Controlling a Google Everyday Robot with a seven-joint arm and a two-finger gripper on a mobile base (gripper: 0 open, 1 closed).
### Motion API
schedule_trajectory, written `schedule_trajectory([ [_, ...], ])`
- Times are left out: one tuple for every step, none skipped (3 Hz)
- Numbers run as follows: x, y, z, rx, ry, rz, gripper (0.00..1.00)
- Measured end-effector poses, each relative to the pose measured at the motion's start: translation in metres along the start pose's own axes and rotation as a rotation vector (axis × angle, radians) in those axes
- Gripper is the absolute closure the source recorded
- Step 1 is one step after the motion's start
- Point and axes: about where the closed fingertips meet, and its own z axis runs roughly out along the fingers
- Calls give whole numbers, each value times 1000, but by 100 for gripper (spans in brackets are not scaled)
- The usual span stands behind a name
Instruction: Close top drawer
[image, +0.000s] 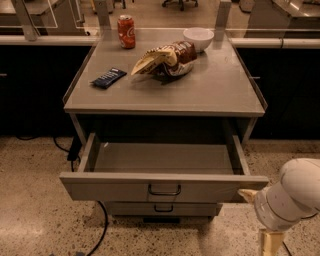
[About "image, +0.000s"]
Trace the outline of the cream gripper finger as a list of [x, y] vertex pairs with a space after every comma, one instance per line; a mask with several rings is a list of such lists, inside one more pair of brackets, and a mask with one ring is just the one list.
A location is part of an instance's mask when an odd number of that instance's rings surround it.
[[259, 230], [259, 256], [276, 256], [279, 248], [282, 246], [286, 233], [269, 231], [267, 229]]
[[251, 189], [239, 189], [238, 194], [242, 196], [245, 201], [249, 204], [253, 204], [256, 194], [258, 193], [257, 190], [251, 190]]

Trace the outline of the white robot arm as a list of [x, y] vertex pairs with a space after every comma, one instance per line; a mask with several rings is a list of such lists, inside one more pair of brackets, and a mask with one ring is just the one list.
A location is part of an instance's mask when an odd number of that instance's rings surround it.
[[320, 213], [320, 160], [297, 158], [280, 169], [277, 183], [262, 190], [239, 189], [254, 206], [261, 231], [261, 256], [276, 256], [285, 232]]

